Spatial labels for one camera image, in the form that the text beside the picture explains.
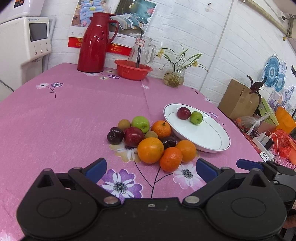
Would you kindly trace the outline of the person's right hand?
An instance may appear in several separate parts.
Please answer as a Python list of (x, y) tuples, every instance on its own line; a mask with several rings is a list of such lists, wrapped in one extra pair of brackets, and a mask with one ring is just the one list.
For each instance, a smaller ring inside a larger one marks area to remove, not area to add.
[(286, 219), (285, 224), (283, 225), (283, 228), (285, 229), (294, 228), (294, 227), (296, 227), (296, 215), (289, 216)]

